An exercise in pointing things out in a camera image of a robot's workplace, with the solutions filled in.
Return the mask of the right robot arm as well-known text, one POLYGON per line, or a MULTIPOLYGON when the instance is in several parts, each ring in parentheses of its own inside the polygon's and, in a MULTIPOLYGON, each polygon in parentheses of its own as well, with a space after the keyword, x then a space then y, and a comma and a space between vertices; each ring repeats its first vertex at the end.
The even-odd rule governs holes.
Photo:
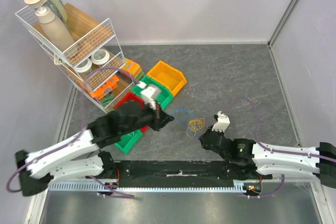
POLYGON ((318 179, 335 188, 335 146, 321 142, 318 147, 287 147, 257 143, 247 138, 226 138, 208 129, 199 137, 205 150, 218 154, 225 162, 229 179, 318 179))

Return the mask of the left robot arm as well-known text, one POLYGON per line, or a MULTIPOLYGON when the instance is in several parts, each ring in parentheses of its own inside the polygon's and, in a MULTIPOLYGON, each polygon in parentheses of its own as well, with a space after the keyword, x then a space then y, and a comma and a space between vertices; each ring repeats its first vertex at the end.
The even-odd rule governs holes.
POLYGON ((154 107, 129 101, 116 110, 89 123, 81 132, 49 148, 15 154, 19 169, 20 192, 28 197, 47 188, 51 170, 58 164, 70 161, 87 152, 94 152, 121 140, 123 135, 150 127, 159 131, 174 117, 164 112, 158 103, 154 107))

